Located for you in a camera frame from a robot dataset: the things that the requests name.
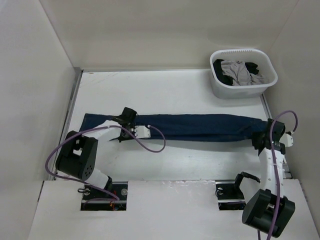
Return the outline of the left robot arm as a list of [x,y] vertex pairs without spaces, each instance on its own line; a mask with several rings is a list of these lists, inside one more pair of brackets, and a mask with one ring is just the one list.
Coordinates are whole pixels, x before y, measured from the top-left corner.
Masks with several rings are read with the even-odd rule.
[[95,193],[100,199],[108,199],[112,195],[112,178],[95,167],[98,143],[108,143],[112,140],[125,140],[131,136],[122,130],[131,131],[137,112],[125,107],[119,116],[113,116],[98,127],[109,127],[88,132],[70,140],[61,147],[55,168],[82,182],[96,186]]

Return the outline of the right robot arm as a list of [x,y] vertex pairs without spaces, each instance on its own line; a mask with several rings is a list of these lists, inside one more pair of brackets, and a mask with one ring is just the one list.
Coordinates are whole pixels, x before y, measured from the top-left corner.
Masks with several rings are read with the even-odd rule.
[[274,238],[282,234],[296,209],[283,190],[286,145],[280,140],[285,130],[284,123],[269,118],[265,130],[252,134],[251,143],[260,161],[260,177],[242,172],[231,189],[236,197],[244,197],[242,223],[265,234],[273,228]]

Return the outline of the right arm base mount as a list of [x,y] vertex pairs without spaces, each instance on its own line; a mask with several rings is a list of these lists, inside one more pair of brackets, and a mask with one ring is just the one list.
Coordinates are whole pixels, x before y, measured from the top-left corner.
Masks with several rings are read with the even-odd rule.
[[232,181],[216,181],[215,195],[220,211],[242,211],[245,206],[245,198],[241,190]]

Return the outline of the dark blue denim jeans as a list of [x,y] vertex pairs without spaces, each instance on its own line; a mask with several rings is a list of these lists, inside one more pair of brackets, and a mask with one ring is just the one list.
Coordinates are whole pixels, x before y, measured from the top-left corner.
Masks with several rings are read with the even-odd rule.
[[231,114],[151,114],[138,115],[136,126],[151,125],[166,140],[191,142],[238,142],[249,140],[255,132],[263,132],[267,122]]

